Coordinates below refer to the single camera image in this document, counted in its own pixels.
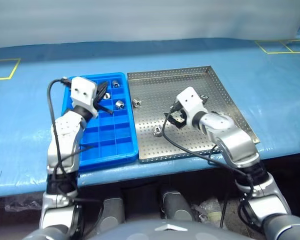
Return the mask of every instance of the perforated metal tray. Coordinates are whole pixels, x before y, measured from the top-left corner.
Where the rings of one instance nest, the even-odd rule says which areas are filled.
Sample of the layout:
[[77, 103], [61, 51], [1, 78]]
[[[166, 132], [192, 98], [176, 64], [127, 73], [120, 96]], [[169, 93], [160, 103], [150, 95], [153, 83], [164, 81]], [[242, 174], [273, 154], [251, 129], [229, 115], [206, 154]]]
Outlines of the perforated metal tray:
[[[200, 95], [208, 96], [209, 111], [232, 117], [235, 124], [248, 133], [254, 143], [259, 139], [227, 93], [211, 66], [181, 68], [160, 71], [130, 72], [128, 84], [131, 99], [139, 98], [142, 104], [133, 109], [134, 124], [139, 148], [139, 161], [151, 163], [188, 156], [163, 137], [155, 137], [152, 129], [164, 123], [164, 113], [169, 112], [176, 96], [191, 86]], [[177, 129], [167, 123], [166, 134], [176, 143], [191, 151], [209, 153], [214, 146], [207, 137], [196, 129], [185, 126]]]

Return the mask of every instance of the plastic bag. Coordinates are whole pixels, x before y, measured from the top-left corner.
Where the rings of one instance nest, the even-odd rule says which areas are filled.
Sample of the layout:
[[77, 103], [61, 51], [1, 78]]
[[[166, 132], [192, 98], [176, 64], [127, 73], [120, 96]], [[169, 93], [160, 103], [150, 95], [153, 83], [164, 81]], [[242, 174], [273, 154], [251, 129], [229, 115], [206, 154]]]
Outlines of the plastic bag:
[[42, 207], [42, 192], [8, 196], [4, 199], [4, 209], [7, 212], [24, 210], [40, 210]]
[[192, 207], [199, 213], [199, 218], [202, 223], [212, 224], [219, 228], [222, 210], [218, 199], [212, 197], [202, 202], [199, 206], [193, 205]]

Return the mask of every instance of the metal fitting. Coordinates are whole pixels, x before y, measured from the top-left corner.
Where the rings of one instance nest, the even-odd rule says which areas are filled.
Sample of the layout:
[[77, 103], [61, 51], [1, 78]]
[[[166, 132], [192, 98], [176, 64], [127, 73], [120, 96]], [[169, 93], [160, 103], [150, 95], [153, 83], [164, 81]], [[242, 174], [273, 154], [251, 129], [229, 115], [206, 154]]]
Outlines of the metal fitting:
[[203, 105], [205, 105], [207, 103], [208, 99], [209, 99], [209, 97], [206, 96], [206, 95], [201, 95], [200, 98], [202, 100]]
[[117, 109], [124, 109], [124, 108], [125, 108], [125, 104], [124, 104], [123, 101], [118, 100], [118, 101], [116, 101], [116, 103], [115, 103], [115, 107], [116, 107]]
[[160, 125], [154, 126], [152, 129], [152, 133], [155, 137], [162, 136], [162, 127]]
[[106, 92], [103, 96], [103, 99], [110, 99], [110, 98], [111, 98], [111, 95], [108, 92]]
[[141, 106], [141, 102], [142, 102], [142, 101], [141, 101], [139, 98], [135, 97], [135, 98], [132, 100], [132, 106], [133, 106], [134, 108], [138, 108], [138, 107]]
[[117, 80], [113, 80], [112, 81], [112, 86], [116, 89], [116, 88], [120, 88], [120, 84], [118, 83]]

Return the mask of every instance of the white wall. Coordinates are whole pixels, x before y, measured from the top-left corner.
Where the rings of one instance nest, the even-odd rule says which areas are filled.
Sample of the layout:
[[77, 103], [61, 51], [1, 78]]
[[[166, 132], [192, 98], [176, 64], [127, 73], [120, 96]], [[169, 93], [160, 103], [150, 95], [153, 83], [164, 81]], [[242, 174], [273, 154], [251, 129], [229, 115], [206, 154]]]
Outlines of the white wall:
[[293, 38], [300, 0], [0, 0], [0, 47], [88, 41]]

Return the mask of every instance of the blue plastic tray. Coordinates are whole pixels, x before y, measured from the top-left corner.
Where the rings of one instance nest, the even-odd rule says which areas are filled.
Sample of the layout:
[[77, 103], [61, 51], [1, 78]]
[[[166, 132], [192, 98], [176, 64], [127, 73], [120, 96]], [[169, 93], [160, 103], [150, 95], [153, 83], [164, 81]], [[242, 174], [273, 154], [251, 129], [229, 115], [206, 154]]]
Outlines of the blue plastic tray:
[[[111, 94], [111, 99], [103, 99], [100, 104], [113, 110], [113, 114], [99, 110], [98, 117], [89, 121], [83, 133], [81, 147], [94, 148], [81, 153], [79, 172], [134, 162], [138, 158], [138, 144], [126, 76], [119, 72], [81, 77], [97, 84], [108, 82], [106, 92]], [[113, 80], [117, 80], [120, 87], [113, 88]], [[67, 109], [73, 109], [70, 93], [70, 89], [66, 87], [62, 114]], [[118, 100], [124, 102], [124, 109], [115, 107]]]

